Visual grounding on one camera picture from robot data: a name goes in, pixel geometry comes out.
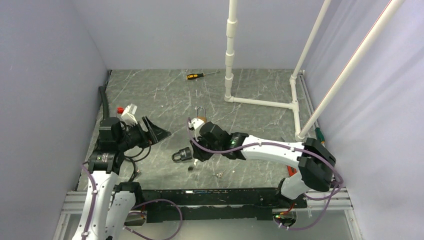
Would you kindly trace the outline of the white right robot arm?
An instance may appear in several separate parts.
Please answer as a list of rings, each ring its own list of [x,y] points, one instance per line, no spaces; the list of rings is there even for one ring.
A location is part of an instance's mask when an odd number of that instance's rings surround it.
[[[336,158],[315,138],[304,142],[262,139],[244,132],[228,133],[217,124],[188,119],[187,131],[193,157],[201,162],[219,154],[230,160],[262,160],[294,168],[275,194],[276,203],[289,207],[297,197],[314,190],[327,192],[335,174]]]

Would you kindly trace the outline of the black padlock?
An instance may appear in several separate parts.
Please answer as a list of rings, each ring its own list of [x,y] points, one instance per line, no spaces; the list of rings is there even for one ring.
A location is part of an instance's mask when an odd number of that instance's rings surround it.
[[[193,154],[192,154],[190,147],[185,147],[185,148],[179,149],[177,152],[173,153],[172,156],[171,156],[171,159],[175,163],[185,162],[185,161],[188,161],[188,160],[192,160]]]

